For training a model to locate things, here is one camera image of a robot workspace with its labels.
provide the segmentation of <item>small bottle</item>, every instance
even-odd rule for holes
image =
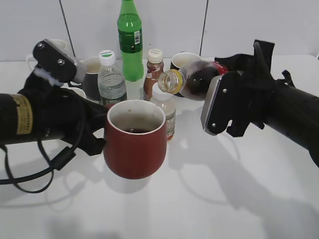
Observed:
[[[196,61],[184,65],[179,71],[172,69],[159,76],[159,88],[163,92],[192,99],[205,100],[211,80],[225,74],[227,68],[216,62]]]
[[[170,93],[165,93],[160,90],[158,83],[153,85],[152,98],[150,102],[156,104],[160,107],[166,117],[167,126],[167,140],[171,140],[175,133],[175,114],[176,114],[176,104],[173,99],[173,95]]]
[[[143,86],[145,101],[151,99],[153,85],[158,81],[161,73],[163,73],[164,62],[161,50],[152,49],[149,51],[147,68],[148,72]]]
[[[115,64],[115,53],[110,50],[99,54],[100,71],[98,87],[103,105],[116,104],[127,100],[125,79],[120,68]]]

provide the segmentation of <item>green plastic bottle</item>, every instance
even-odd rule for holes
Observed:
[[[142,21],[133,0],[122,0],[118,30],[124,77],[128,81],[137,81],[144,75],[143,40]]]

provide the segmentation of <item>plastic bottle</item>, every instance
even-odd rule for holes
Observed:
[[[148,72],[144,81],[144,100],[149,101],[152,97],[153,85],[158,81],[159,76],[163,73],[164,62],[163,52],[159,49],[152,49],[149,51]]]
[[[175,115],[176,115],[176,104],[173,99],[173,95],[170,93],[164,93],[160,90],[158,83],[153,85],[152,98],[150,102],[161,107],[166,116],[167,126],[167,140],[171,140],[175,133]]]
[[[227,68],[216,62],[196,61],[180,68],[162,73],[159,76],[159,88],[163,92],[176,94],[203,101],[211,80],[218,75],[225,74]]]
[[[142,21],[133,0],[122,0],[117,24],[124,77],[128,81],[134,82],[143,77],[144,66],[142,64]]]
[[[116,104],[127,100],[125,79],[120,68],[115,64],[115,53],[110,50],[99,54],[100,71],[98,87],[103,105]]]

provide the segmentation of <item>white tabletop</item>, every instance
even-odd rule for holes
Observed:
[[[297,88],[319,95],[316,58],[275,56],[273,76],[281,78],[285,69]],[[28,74],[24,62],[0,63],[1,93],[16,93]],[[140,97],[142,84],[127,84],[130,99]],[[77,150],[42,194],[0,186],[0,238],[319,238],[319,169],[306,150],[269,127],[250,125],[242,138],[210,136],[200,124],[203,102],[175,100],[175,136],[154,175],[126,180],[109,170],[102,155],[88,157]],[[44,143],[51,157],[63,145]],[[16,177],[46,167],[35,143],[8,149]],[[3,163],[0,178],[6,178]]]

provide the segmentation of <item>bottle cap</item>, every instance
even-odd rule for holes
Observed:
[[[168,101],[173,97],[172,94],[161,91],[157,82],[153,85],[152,96],[158,101]]]
[[[163,52],[159,49],[149,50],[148,60],[151,63],[160,63],[163,61]]]
[[[99,54],[100,64],[102,66],[111,66],[115,64],[116,58],[114,51],[104,50]]]

